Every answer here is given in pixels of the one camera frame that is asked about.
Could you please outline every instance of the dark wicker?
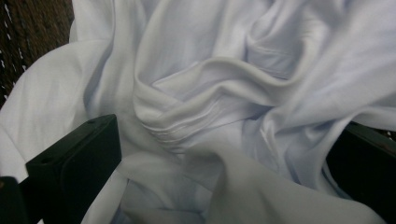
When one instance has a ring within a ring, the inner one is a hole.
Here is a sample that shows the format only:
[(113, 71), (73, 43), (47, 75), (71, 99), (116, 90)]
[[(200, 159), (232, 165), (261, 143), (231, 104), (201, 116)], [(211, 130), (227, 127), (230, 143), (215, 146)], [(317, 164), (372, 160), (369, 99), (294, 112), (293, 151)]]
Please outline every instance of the dark wicker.
[(5, 0), (0, 18), (1, 107), (25, 69), (68, 42), (72, 0)]

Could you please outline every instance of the white garment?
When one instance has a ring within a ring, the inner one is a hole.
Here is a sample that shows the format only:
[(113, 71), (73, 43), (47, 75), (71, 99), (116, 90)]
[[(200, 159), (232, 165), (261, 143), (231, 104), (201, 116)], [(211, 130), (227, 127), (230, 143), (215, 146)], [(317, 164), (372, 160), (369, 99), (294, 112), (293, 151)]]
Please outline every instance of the white garment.
[(353, 119), (396, 131), (396, 2), (74, 1), (70, 44), (0, 113), (0, 175), (116, 114), (85, 223), (383, 223), (323, 172)]

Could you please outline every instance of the white cloth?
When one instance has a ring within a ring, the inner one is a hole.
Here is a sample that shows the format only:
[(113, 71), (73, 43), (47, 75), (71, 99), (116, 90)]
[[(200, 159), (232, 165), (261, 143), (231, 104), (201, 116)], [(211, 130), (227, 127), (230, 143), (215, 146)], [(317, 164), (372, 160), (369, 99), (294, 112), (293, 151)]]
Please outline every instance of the white cloth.
[(116, 114), (123, 159), (84, 223), (383, 223), (322, 168), (352, 119), (396, 131), (395, 1), (73, 4), (70, 44), (0, 113), (0, 175)]

